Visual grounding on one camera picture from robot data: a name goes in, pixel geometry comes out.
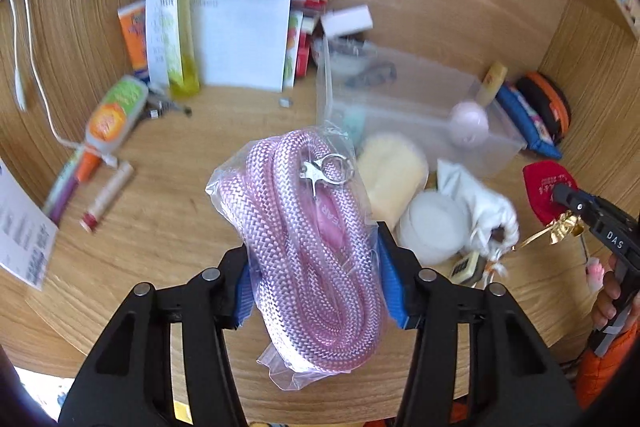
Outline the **right hand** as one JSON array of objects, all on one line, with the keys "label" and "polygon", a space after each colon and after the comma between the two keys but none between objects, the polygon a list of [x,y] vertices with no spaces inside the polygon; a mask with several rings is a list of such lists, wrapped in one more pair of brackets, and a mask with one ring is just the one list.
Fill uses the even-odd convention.
[{"label": "right hand", "polygon": [[[608,264],[611,270],[606,272],[603,277],[603,286],[600,293],[594,300],[593,307],[591,309],[590,317],[595,329],[602,329],[608,320],[611,320],[615,315],[614,300],[620,297],[620,284],[617,283],[615,278],[615,268],[617,265],[617,259],[614,255],[608,258]],[[638,321],[640,314],[640,295],[634,296],[629,315],[627,317],[623,331],[632,329],[634,324]]]}]

